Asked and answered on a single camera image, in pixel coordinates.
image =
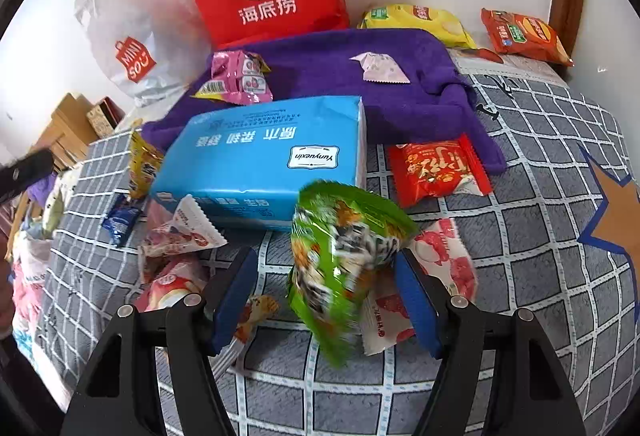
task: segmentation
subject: snack wrapper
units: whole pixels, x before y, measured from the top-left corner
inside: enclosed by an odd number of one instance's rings
[[[362,80],[369,82],[390,82],[392,84],[410,84],[400,66],[389,55],[382,53],[365,52],[349,60],[360,62],[364,70]]]
[[[129,159],[129,196],[132,200],[144,198],[156,179],[164,155],[148,144],[140,133],[131,133],[131,155]]]
[[[449,48],[476,48],[473,38],[455,15],[426,6],[390,4],[373,8],[364,15],[358,28],[418,28],[428,31]]]
[[[410,207],[425,196],[484,196],[492,191],[466,134],[457,141],[390,146],[388,154],[401,207]]]
[[[270,295],[257,295],[249,298],[242,310],[242,315],[231,343],[222,348],[218,355],[209,357],[211,371],[215,380],[219,379],[238,358],[258,322],[268,319],[279,308],[280,306],[276,299]]]
[[[121,248],[127,242],[141,213],[142,210],[124,194],[117,195],[113,207],[102,221],[102,226],[108,231],[111,242],[116,247]]]
[[[425,274],[439,278],[451,295],[475,302],[478,276],[453,219],[434,222],[409,248]],[[380,353],[415,335],[391,268],[378,271],[362,305],[360,330],[365,355]]]
[[[542,20],[500,10],[482,9],[482,22],[496,53],[573,66],[556,31]]]
[[[415,231],[395,203],[363,189],[317,181],[300,191],[289,303],[333,365],[343,364],[353,347],[360,305],[376,269]]]
[[[140,258],[175,256],[217,248],[226,239],[211,224],[200,206],[187,194],[180,200],[171,221],[151,230],[138,248]]]
[[[457,51],[462,57],[471,57],[474,59],[482,59],[489,62],[495,62],[496,64],[504,64],[504,60],[495,51],[491,51],[487,48],[459,48]]]
[[[211,59],[211,80],[193,96],[241,106],[272,102],[273,93],[264,78],[270,71],[258,54],[242,50],[218,51]]]
[[[190,293],[200,293],[207,281],[195,254],[171,256],[170,262],[138,298],[138,311],[169,308]]]

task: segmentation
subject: mattress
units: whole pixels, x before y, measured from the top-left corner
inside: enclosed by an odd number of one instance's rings
[[[499,112],[479,117],[508,169],[491,178],[489,196],[426,199],[408,212],[424,225],[455,218],[478,273],[478,307],[535,311],[574,388],[588,434],[600,434],[640,385],[640,344],[628,262],[576,241],[602,200],[578,146],[622,178],[630,167],[620,126],[559,79],[513,70],[465,72],[484,108]],[[123,133],[92,145],[54,238],[37,343],[70,387],[111,316],[142,291],[135,247],[144,225],[120,249],[100,228],[114,193],[126,191],[128,142]],[[396,197],[381,145],[368,147],[367,189]],[[228,266],[238,247],[252,246],[259,254],[256,292],[280,303],[218,381],[236,432],[410,434],[438,371],[415,337],[378,355],[357,352],[344,368],[332,368],[287,305],[288,234],[227,229],[225,235],[229,244],[211,255],[216,265]],[[486,352],[467,426],[473,435],[482,429],[493,360]],[[160,351],[158,376],[168,432],[181,434]]]

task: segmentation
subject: cardboard box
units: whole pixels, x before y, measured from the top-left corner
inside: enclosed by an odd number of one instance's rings
[[[98,137],[107,138],[113,134],[118,123],[122,120],[122,112],[106,96],[87,112],[86,117]]]
[[[216,226],[289,230],[313,180],[364,187],[359,96],[313,96],[195,116],[167,152],[151,196],[173,212],[192,194]]]

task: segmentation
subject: yellow snack bag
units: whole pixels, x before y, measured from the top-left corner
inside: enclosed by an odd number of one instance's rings
[[[162,165],[164,155],[142,139],[140,133],[131,133],[129,158],[129,196],[132,200],[143,198],[149,192]]]
[[[369,10],[358,28],[418,28],[437,37],[448,48],[477,48],[459,19],[447,10],[413,4],[390,4]]]

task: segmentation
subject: screw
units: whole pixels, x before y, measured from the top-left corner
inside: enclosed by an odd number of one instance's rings
[[[131,304],[125,304],[118,308],[118,317],[128,317],[133,313],[133,306]]]
[[[531,322],[533,320],[533,313],[531,310],[527,310],[526,308],[520,308],[518,310],[518,317],[525,322]]]
[[[466,297],[463,297],[462,295],[454,295],[451,298],[451,305],[455,308],[466,308],[467,306],[469,306],[469,301],[466,300]]]
[[[202,297],[200,297],[197,293],[190,293],[187,297],[184,298],[184,303],[187,306],[197,306],[202,301]]]

